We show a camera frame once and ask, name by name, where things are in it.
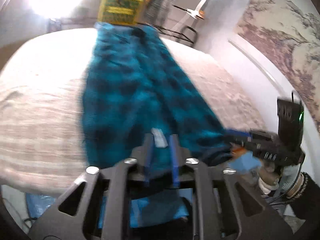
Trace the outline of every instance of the metal screw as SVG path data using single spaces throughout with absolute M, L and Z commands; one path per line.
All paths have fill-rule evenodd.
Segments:
M 89 173 L 89 174 L 94 175 L 94 174 L 97 174 L 100 170 L 99 170 L 98 167 L 90 166 L 90 167 L 88 167 L 85 171 L 86 171 L 87 173 Z
M 233 170 L 231 168 L 226 168 L 225 170 L 223 170 L 223 173 L 228 175 L 235 174 L 236 172 L 237 172 L 236 170 Z
M 137 159 L 135 159 L 135 158 L 126 158 L 124 160 L 125 164 L 135 164 L 136 162 L 137 162 Z
M 199 160 L 196 158 L 187 158 L 186 159 L 186 164 L 198 164 Z

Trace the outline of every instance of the blue cloth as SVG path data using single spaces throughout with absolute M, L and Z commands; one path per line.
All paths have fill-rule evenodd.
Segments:
M 231 157 L 223 143 L 224 129 L 219 120 L 150 26 L 99 26 L 82 99 L 90 165 L 107 168 L 129 157 L 152 128 L 160 129 L 167 139 L 178 134 L 180 145 L 208 165 Z M 170 167 L 169 147 L 155 148 L 151 176 Z M 166 203 L 166 198 L 161 195 L 157 201 Z M 175 210 L 180 210 L 178 193 L 173 202 Z M 164 219 L 152 215 L 142 224 L 173 219 L 172 206 L 164 206 L 168 208 L 156 214 Z M 146 206 L 140 207 L 143 213 Z

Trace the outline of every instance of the black sleeve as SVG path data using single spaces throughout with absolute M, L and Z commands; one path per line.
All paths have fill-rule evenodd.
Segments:
M 303 172 L 304 182 L 290 206 L 294 214 L 306 220 L 293 239 L 314 240 L 320 236 L 320 187 Z

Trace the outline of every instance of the yellow box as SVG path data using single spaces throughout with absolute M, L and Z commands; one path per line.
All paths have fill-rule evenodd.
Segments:
M 143 0 L 101 0 L 99 22 L 119 25 L 135 25 Z

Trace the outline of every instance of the yellow label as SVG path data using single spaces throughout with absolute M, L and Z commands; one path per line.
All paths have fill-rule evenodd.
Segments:
M 134 15 L 134 11 L 128 8 L 109 6 L 107 12 Z

